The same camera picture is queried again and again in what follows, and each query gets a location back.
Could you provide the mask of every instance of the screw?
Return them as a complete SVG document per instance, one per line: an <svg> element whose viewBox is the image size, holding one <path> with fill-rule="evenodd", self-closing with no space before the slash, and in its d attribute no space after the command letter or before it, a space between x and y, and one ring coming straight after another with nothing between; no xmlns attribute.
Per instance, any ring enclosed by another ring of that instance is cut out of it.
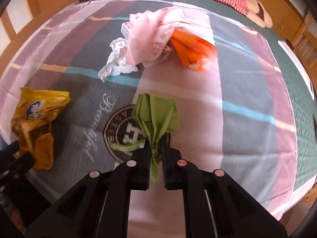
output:
<svg viewBox="0 0 317 238"><path fill-rule="evenodd" d="M99 175L100 175L100 173L99 173L98 171L96 171L96 170L91 171L91 172L89 173L89 176L90 176L91 178L96 178L96 177L98 177Z"/></svg>
<svg viewBox="0 0 317 238"><path fill-rule="evenodd" d="M187 161L186 161L186 160L183 160L183 159L180 159L180 160L177 161L177 164L178 164L179 166L185 166L185 165L187 165Z"/></svg>
<svg viewBox="0 0 317 238"><path fill-rule="evenodd" d="M222 177L222 176L224 176L224 171L221 170L221 169L217 169L217 170L215 171L215 175L216 175L216 176L219 176L219 177Z"/></svg>
<svg viewBox="0 0 317 238"><path fill-rule="evenodd" d="M137 162L134 160L129 160L128 162L126 162L126 165L129 167L133 167L137 165Z"/></svg>

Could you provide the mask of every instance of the chip bag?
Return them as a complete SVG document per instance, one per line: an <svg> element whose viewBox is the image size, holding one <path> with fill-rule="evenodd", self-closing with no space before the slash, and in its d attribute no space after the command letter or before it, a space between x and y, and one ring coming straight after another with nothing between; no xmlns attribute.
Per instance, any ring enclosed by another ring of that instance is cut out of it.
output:
<svg viewBox="0 0 317 238"><path fill-rule="evenodd" d="M176 28L170 38L183 67L206 72L217 59L216 47L184 29Z"/></svg>
<svg viewBox="0 0 317 238"><path fill-rule="evenodd" d="M11 120L12 131L19 138L19 156L29 151L37 169L53 165L51 122L69 103L69 92L21 88L22 94Z"/></svg>

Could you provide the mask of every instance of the bed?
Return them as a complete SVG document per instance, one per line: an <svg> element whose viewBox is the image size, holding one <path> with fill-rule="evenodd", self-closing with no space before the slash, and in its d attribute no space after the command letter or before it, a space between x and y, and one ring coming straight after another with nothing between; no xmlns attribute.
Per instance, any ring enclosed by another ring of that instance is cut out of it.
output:
<svg viewBox="0 0 317 238"><path fill-rule="evenodd" d="M195 10L210 24L218 67L208 74L189 71L171 55L165 63L139 65L138 72L103 83L98 71L106 64L110 42L122 37L121 24L129 14L170 6ZM224 169L280 219L315 183L317 110L278 40L274 31L213 0L71 5L28 39L1 77L1 135L7 143L15 139L10 119L21 86L70 92L71 102L53 122L53 167L28 173L32 184L54 202L91 170L110 171L129 158L111 150L107 140L126 134L133 139L137 130L128 131L128 126L131 130L130 114L139 93L173 97L181 127L171 135L171 146L203 170ZM181 196L164 191L162 178L146 193L132 192L131 237L181 235Z"/></svg>

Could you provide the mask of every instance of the white tissue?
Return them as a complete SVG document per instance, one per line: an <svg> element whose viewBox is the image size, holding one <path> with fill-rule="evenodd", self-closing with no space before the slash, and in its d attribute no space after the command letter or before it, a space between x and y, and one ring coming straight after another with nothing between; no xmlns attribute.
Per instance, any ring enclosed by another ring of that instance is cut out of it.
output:
<svg viewBox="0 0 317 238"><path fill-rule="evenodd" d="M107 64L99 71L98 76L104 82L107 76L116 76L120 73L137 72L138 68L126 63L126 50L128 40L117 38L110 44L112 52L108 57Z"/></svg>

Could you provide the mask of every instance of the printed logo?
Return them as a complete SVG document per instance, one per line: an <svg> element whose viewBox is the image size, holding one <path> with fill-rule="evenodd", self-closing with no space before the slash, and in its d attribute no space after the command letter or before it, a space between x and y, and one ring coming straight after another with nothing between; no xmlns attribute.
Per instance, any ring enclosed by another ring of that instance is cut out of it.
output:
<svg viewBox="0 0 317 238"><path fill-rule="evenodd" d="M146 137L142 130L137 127L137 123L133 119L133 108L134 105L130 105L115 112L109 118L103 131L104 141L109 153L120 163L131 160L133 152L114 150L109 147L109 142L116 144L131 144L139 140L144 140Z"/></svg>
<svg viewBox="0 0 317 238"><path fill-rule="evenodd" d="M40 107L41 102L36 100L25 110L25 119L26 120L35 120L40 117Z"/></svg>

